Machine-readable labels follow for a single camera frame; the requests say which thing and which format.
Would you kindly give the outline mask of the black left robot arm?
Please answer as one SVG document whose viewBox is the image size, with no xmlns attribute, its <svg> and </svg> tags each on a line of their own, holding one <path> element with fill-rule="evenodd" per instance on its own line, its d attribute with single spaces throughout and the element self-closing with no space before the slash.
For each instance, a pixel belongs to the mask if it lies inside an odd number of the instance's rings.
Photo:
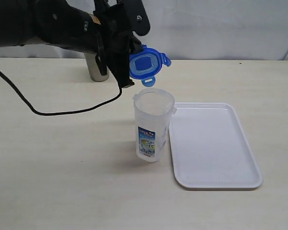
<svg viewBox="0 0 288 230">
<path fill-rule="evenodd" d="M 45 44 L 85 55 L 91 79 L 113 74 L 133 86 L 129 58 L 143 50 L 150 22 L 140 0 L 94 1 L 87 12 L 65 0 L 0 0 L 0 47 Z"/>
</svg>

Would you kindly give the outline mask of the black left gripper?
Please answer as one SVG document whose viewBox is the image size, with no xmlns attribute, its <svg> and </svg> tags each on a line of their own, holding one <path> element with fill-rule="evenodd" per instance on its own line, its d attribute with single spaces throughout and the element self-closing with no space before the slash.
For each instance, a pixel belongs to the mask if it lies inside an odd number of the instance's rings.
<svg viewBox="0 0 288 230">
<path fill-rule="evenodd" d="M 140 0 L 118 0 L 109 5 L 107 0 L 96 0 L 92 14 L 99 28 L 96 36 L 96 63 L 102 75 L 112 74 L 120 88 L 134 85 L 130 78 L 130 55 L 144 50 L 137 36 L 150 31 L 150 22 Z"/>
</svg>

